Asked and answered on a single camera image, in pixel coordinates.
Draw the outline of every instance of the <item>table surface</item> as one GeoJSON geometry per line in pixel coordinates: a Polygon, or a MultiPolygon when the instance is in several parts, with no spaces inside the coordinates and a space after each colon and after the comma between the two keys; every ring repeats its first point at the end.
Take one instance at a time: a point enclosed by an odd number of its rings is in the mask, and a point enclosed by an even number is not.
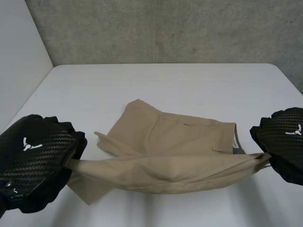
{"type": "MultiPolygon", "coordinates": [[[[63,65],[54,68],[15,116],[70,121],[88,139],[82,159],[110,156],[94,131],[107,133],[127,103],[141,99],[175,114],[236,122],[247,153],[262,152],[249,130],[261,117],[303,107],[303,96],[270,64],[63,65]]],[[[35,214],[7,211],[7,227],[300,227],[303,187],[272,168],[227,188],[181,195],[113,190],[88,206],[67,186],[35,214]]]]}

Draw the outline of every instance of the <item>white wall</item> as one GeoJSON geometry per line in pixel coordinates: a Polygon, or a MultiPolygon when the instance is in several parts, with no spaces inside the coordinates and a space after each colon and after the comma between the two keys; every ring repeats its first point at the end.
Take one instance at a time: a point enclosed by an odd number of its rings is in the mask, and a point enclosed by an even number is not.
{"type": "Polygon", "coordinates": [[[53,68],[23,0],[0,0],[0,132],[53,68]]]}

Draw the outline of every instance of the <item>carbon fiber glove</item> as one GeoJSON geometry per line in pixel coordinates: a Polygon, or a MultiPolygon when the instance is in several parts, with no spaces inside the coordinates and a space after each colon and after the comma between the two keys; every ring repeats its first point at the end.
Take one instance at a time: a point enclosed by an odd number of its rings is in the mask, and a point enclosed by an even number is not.
{"type": "Polygon", "coordinates": [[[39,115],[23,117],[0,135],[0,197],[6,209],[34,213],[54,201],[67,184],[71,159],[87,140],[70,122],[39,115]]]}
{"type": "Polygon", "coordinates": [[[294,184],[303,185],[303,109],[294,107],[262,118],[250,134],[259,147],[271,155],[273,169],[294,184]]]}

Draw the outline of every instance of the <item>khaki pants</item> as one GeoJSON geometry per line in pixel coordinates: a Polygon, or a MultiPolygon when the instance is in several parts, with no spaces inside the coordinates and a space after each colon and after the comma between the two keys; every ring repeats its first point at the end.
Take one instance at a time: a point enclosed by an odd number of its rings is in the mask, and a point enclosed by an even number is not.
{"type": "Polygon", "coordinates": [[[116,157],[71,160],[68,186],[87,204],[112,188],[176,194],[229,186],[264,168],[270,158],[233,154],[235,127],[133,101],[108,135],[95,132],[98,147],[116,157]]]}

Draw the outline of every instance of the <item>gray concrete wall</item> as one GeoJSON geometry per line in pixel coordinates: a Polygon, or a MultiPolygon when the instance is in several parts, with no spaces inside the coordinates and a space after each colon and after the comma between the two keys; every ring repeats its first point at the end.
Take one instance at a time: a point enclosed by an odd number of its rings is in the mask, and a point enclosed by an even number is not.
{"type": "Polygon", "coordinates": [[[303,92],[303,0],[26,3],[54,65],[272,63],[303,92]]]}

